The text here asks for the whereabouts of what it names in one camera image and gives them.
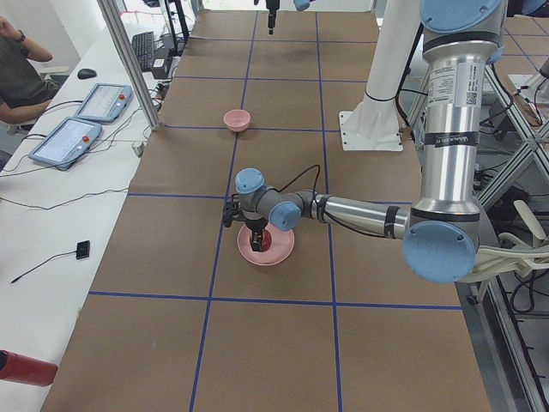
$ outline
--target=pink plate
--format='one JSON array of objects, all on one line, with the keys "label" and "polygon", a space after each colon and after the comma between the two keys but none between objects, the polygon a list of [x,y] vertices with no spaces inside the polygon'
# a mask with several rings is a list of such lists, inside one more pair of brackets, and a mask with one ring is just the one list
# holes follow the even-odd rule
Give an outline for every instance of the pink plate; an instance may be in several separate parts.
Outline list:
[{"label": "pink plate", "polygon": [[267,251],[252,251],[250,245],[251,230],[243,225],[238,232],[238,251],[251,264],[272,266],[286,259],[293,249],[293,231],[282,232],[270,223],[266,229],[271,233],[273,243]]},{"label": "pink plate", "polygon": [[225,113],[223,123],[231,131],[243,131],[250,125],[251,115],[246,110],[235,109]]}]

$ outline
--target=person's arm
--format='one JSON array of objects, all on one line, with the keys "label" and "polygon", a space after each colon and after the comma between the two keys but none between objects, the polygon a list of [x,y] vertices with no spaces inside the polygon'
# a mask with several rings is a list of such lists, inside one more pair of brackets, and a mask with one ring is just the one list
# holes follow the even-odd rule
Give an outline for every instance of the person's arm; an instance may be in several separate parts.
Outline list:
[{"label": "person's arm", "polygon": [[50,104],[51,100],[32,106],[11,108],[7,103],[0,105],[0,120],[7,124],[19,124],[38,118]]},{"label": "person's arm", "polygon": [[[0,16],[0,36],[8,37],[13,40],[21,39],[21,32],[16,30],[11,23],[3,16]],[[39,45],[33,39],[26,37],[21,45],[28,51],[27,57],[36,62],[49,62],[53,56],[44,47]]]}]

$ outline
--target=wristwatch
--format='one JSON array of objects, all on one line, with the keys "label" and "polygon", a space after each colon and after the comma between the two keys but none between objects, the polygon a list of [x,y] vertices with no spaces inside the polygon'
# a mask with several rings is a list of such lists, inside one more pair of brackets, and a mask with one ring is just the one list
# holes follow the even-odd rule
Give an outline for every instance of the wristwatch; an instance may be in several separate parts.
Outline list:
[{"label": "wristwatch", "polygon": [[27,36],[25,34],[23,34],[23,32],[20,30],[19,33],[21,33],[21,37],[19,39],[16,40],[17,43],[22,43],[23,41],[25,41],[25,39],[27,38]]}]

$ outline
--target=blue tablet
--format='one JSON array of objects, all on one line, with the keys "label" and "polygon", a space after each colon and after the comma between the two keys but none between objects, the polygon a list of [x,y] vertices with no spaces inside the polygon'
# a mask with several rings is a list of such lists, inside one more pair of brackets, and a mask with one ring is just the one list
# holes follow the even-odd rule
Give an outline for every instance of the blue tablet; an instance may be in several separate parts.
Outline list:
[{"label": "blue tablet", "polygon": [[81,118],[66,118],[28,157],[66,170],[89,150],[102,130],[100,124]]},{"label": "blue tablet", "polygon": [[96,83],[80,104],[75,117],[97,123],[112,123],[131,100],[131,86]]}]

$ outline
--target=black keyboard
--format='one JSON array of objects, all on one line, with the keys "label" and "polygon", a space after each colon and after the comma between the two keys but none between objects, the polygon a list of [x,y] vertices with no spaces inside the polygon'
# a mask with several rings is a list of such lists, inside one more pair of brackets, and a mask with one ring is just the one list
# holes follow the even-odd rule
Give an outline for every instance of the black keyboard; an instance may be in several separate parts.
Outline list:
[{"label": "black keyboard", "polygon": [[153,32],[136,34],[131,38],[131,48],[134,50],[141,71],[151,70],[154,60]]}]

